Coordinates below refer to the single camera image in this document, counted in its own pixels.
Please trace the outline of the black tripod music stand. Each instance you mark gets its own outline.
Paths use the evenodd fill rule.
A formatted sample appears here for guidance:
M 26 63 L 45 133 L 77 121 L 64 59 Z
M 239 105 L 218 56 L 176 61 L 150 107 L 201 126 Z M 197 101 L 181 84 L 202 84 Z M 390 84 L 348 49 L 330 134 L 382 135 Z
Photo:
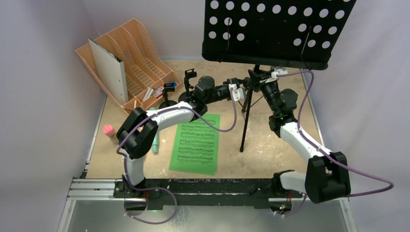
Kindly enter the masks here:
M 353 0 L 207 0 L 208 61 L 322 71 Z

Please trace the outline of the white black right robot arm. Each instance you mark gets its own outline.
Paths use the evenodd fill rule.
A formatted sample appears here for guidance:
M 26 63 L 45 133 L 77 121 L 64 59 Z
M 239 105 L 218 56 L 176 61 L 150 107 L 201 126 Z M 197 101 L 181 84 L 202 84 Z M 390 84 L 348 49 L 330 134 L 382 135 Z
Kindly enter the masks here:
M 351 193 L 347 158 L 332 152 L 314 140 L 300 125 L 293 112 L 298 107 L 298 94 L 292 89 L 280 90 L 278 77 L 268 71 L 248 71 L 253 91 L 261 92 L 272 115 L 269 127 L 307 162 L 306 173 L 286 170 L 275 173 L 272 192 L 279 197 L 290 190 L 307 195 L 313 203 L 322 203 Z

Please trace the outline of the mint green toy microphone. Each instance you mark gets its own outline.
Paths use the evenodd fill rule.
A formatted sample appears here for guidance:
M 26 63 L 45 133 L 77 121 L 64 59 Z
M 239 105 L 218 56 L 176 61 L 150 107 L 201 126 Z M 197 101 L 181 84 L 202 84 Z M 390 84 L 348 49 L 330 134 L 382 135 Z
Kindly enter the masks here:
M 153 152 L 153 154 L 158 154 L 159 153 L 159 133 L 156 132 L 155 136 L 154 136 L 154 140 L 152 142 L 151 145 L 151 150 Z

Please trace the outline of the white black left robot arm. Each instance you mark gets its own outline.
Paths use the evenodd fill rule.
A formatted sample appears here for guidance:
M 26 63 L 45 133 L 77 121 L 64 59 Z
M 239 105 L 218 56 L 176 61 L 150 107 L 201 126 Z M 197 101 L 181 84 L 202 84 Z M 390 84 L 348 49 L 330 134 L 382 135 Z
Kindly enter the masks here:
M 134 108 L 117 132 L 117 153 L 124 159 L 125 191 L 133 198 L 144 193 L 144 156 L 151 149 L 157 132 L 179 123 L 203 119 L 208 104 L 228 100 L 232 103 L 245 98 L 251 80 L 231 78 L 216 86 L 211 76 L 203 76 L 189 87 L 183 101 L 159 110 Z

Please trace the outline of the black mic stand with green mic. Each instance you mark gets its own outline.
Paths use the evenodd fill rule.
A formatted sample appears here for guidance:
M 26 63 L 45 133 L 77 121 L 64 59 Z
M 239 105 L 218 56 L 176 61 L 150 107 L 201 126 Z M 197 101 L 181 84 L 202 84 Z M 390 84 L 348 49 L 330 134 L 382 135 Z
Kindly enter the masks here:
M 180 94 L 178 97 L 178 101 L 182 102 L 185 101 L 186 98 L 189 98 L 191 95 L 191 90 L 194 89 L 194 86 L 190 84 L 190 79 L 197 77 L 197 72 L 195 71 L 194 68 L 185 70 L 185 77 L 184 77 L 184 87 L 185 87 L 185 92 Z

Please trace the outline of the black mic stand for pink mic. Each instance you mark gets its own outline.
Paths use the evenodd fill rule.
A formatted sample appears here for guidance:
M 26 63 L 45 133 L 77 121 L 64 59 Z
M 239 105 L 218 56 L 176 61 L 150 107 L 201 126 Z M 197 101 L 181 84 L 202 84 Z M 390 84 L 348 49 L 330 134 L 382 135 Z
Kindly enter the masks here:
M 166 83 L 163 85 L 164 90 L 162 92 L 162 97 L 164 101 L 159 105 L 159 109 L 163 109 L 169 106 L 174 106 L 177 104 L 176 101 L 169 99 L 169 92 L 175 92 L 175 87 L 171 86 L 170 83 Z

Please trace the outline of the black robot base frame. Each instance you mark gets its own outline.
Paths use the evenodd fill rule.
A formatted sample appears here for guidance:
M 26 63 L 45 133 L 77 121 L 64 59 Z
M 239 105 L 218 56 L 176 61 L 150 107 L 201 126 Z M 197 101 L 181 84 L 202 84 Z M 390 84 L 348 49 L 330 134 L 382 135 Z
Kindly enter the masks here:
M 142 199 L 148 210 L 164 206 L 252 206 L 279 210 L 292 204 L 289 196 L 302 197 L 294 190 L 279 187 L 274 178 L 251 179 L 149 179 L 141 182 L 142 191 L 132 190 L 122 178 L 115 181 L 114 198 Z

